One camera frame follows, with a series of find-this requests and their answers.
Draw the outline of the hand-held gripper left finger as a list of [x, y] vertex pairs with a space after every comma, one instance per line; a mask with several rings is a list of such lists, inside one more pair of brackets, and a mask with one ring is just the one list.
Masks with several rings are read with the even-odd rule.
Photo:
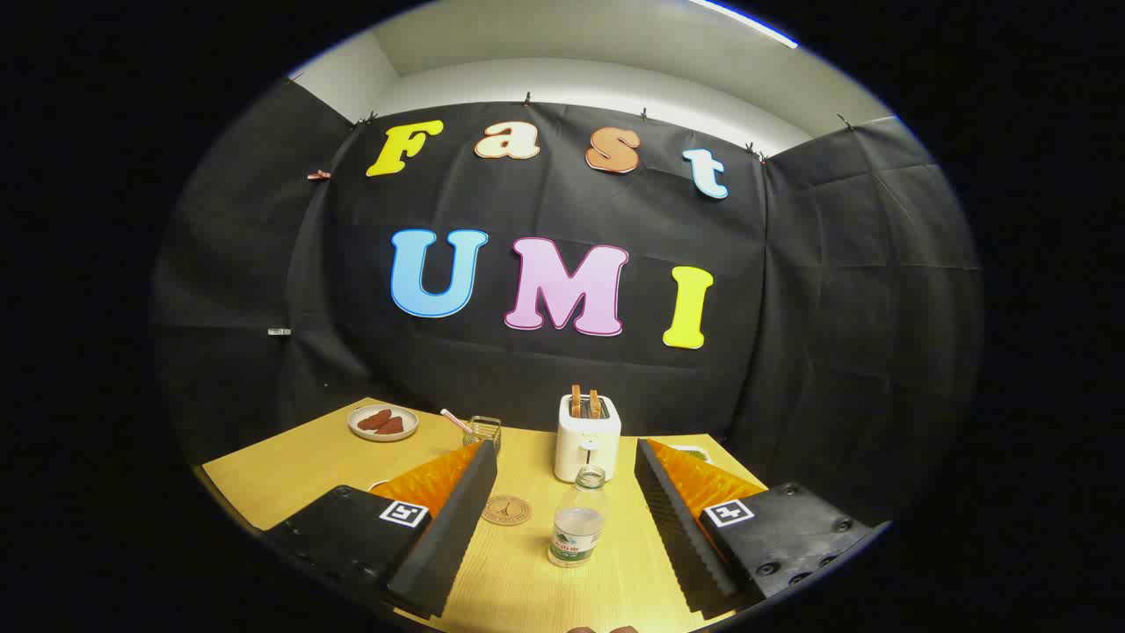
[[440, 616], [496, 473], [495, 441], [474, 442], [375, 492], [334, 486], [264, 540], [350, 602]]

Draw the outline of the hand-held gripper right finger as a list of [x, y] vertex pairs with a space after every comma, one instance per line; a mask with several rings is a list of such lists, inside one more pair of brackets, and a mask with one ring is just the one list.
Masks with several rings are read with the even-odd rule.
[[860, 552], [868, 527], [802, 483], [767, 489], [652, 438], [636, 444], [642, 489], [688, 608], [763, 608]]

